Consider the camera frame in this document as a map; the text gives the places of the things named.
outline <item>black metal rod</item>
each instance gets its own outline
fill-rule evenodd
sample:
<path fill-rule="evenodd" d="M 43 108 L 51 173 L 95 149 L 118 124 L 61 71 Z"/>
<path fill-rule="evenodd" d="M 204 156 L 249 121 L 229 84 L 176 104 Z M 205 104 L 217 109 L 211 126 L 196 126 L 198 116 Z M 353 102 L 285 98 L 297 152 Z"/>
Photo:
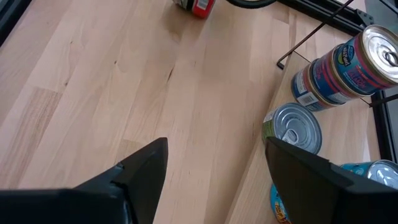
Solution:
<path fill-rule="evenodd" d="M 315 28 L 309 35 L 304 37 L 298 44 L 296 44 L 292 49 L 290 49 L 285 55 L 283 55 L 277 62 L 277 66 L 281 69 L 284 69 L 284 65 L 282 65 L 281 61 L 289 56 L 293 51 L 295 51 L 298 47 L 300 47 L 304 42 L 306 42 L 309 38 L 311 38 L 318 30 L 320 30 L 326 23 L 330 22 L 341 10 L 347 7 L 354 0 L 348 0 L 344 3 L 340 8 L 338 8 L 329 18 L 327 18 L 324 22 L 322 22 L 317 28 Z"/>
<path fill-rule="evenodd" d="M 372 101 L 385 98 L 384 91 L 372 95 Z M 386 104 L 373 106 L 374 124 L 376 125 L 377 142 L 379 143 L 380 158 L 397 162 L 394 135 L 392 133 L 391 119 Z"/>
<path fill-rule="evenodd" d="M 373 101 L 372 103 L 369 104 L 369 106 L 370 106 L 370 107 L 379 106 L 380 104 L 388 103 L 388 102 L 390 102 L 390 101 L 392 101 L 392 100 L 396 100 L 396 99 L 398 99 L 398 94 L 385 97 L 385 98 L 383 98 L 383 99 L 381 99 L 381 100 Z"/>

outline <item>black rubber wheel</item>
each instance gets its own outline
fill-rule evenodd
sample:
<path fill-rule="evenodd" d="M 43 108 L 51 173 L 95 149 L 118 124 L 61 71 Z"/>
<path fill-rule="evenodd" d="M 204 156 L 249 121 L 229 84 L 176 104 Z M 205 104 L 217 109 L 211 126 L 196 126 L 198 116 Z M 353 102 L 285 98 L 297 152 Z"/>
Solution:
<path fill-rule="evenodd" d="M 238 6 L 245 9 L 258 9 L 261 7 L 266 7 L 276 0 L 258 0 L 258 1 L 245 1 L 245 0 L 227 0 L 234 6 Z"/>

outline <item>can label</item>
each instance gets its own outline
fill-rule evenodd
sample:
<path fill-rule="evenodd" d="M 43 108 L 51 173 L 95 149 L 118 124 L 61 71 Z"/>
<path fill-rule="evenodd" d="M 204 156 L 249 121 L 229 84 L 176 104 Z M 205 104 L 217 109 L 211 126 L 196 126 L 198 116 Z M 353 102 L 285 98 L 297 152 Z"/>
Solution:
<path fill-rule="evenodd" d="M 321 101 L 315 96 L 316 93 L 311 91 L 309 84 L 309 66 L 298 72 L 292 79 L 292 93 L 294 98 L 301 105 L 305 106 L 310 111 L 321 111 L 327 109 Z"/>
<path fill-rule="evenodd" d="M 188 11 L 192 11 L 198 17 L 206 18 L 213 9 L 215 0 L 173 0 L 173 2 Z"/>
<path fill-rule="evenodd" d="M 276 110 L 269 112 L 262 123 L 262 140 L 264 142 L 266 141 L 267 137 L 275 137 L 274 121 L 272 120 L 275 111 Z"/>
<path fill-rule="evenodd" d="M 310 72 L 310 78 L 313 80 L 314 87 L 325 99 L 332 103 L 346 103 L 352 100 L 347 94 L 344 94 L 342 87 L 339 86 L 332 74 L 332 52 L 327 53 L 322 58 L 318 59 Z"/>
<path fill-rule="evenodd" d="M 292 224 L 287 216 L 286 209 L 282 200 L 279 197 L 278 191 L 276 191 L 276 187 L 274 184 L 271 186 L 270 192 L 270 200 L 271 200 L 271 209 L 274 212 L 276 219 L 281 224 Z"/>
<path fill-rule="evenodd" d="M 362 33 L 336 49 L 335 66 L 341 79 L 353 91 L 361 95 L 372 95 L 392 85 L 369 69 L 368 65 L 372 62 L 367 59 L 366 52 L 360 46 L 360 35 Z"/>
<path fill-rule="evenodd" d="M 366 177 L 369 168 L 372 166 L 373 162 L 362 162 L 362 163 L 350 163 L 350 164 L 343 164 L 340 167 L 344 170 L 348 170 L 353 172 L 354 174 L 361 175 Z"/>

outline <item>black plastic object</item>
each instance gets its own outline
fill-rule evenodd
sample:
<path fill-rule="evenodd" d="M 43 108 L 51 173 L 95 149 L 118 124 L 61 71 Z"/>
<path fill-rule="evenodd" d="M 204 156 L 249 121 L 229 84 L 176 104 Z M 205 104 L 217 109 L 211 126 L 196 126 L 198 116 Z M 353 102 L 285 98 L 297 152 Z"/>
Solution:
<path fill-rule="evenodd" d="M 336 0 L 278 1 L 322 22 L 328 20 L 330 15 L 343 5 L 343 3 Z M 332 20 L 328 21 L 327 24 L 349 35 L 356 35 L 368 25 L 373 24 L 373 17 L 359 9 L 346 7 Z"/>
<path fill-rule="evenodd" d="M 0 0 L 0 46 L 30 2 L 31 0 Z"/>
<path fill-rule="evenodd" d="M 292 223 L 397 223 L 398 190 L 277 138 L 267 138 L 266 157 Z"/>
<path fill-rule="evenodd" d="M 74 189 L 0 191 L 0 223 L 152 223 L 167 157 L 159 138 Z"/>
<path fill-rule="evenodd" d="M 227 0 L 234 6 L 238 6 L 245 9 L 258 9 L 261 7 L 266 7 L 276 0 L 257 0 L 257 1 L 245 1 L 245 0 Z"/>

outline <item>blue can label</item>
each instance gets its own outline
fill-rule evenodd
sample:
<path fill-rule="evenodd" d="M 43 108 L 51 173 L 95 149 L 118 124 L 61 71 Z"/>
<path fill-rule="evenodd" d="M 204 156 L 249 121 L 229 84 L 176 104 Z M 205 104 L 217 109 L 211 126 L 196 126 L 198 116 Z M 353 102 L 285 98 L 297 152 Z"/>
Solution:
<path fill-rule="evenodd" d="M 321 111 L 327 109 L 323 106 L 318 98 L 310 91 L 308 87 L 307 67 L 298 72 L 292 79 L 292 93 L 294 98 L 301 105 L 308 108 L 310 111 Z"/>
<path fill-rule="evenodd" d="M 310 78 L 313 80 L 314 87 L 325 99 L 331 103 L 346 103 L 352 100 L 346 94 L 341 92 L 341 87 L 338 86 L 331 69 L 328 67 L 328 60 L 331 60 L 330 53 L 318 59 L 313 66 Z"/>
<path fill-rule="evenodd" d="M 335 65 L 337 72 L 344 83 L 355 92 L 362 95 L 373 93 L 389 88 L 381 78 L 373 74 L 361 54 L 359 48 L 359 36 L 352 38 L 347 43 L 338 47 L 335 51 Z"/>
<path fill-rule="evenodd" d="M 372 166 L 373 162 L 362 162 L 362 163 L 352 163 L 341 165 L 341 168 L 351 171 L 354 174 L 366 177 L 369 168 Z"/>
<path fill-rule="evenodd" d="M 270 200 L 272 211 L 274 212 L 276 219 L 278 219 L 278 222 L 281 224 L 292 224 L 287 216 L 284 204 L 282 203 L 274 184 L 271 186 Z"/>

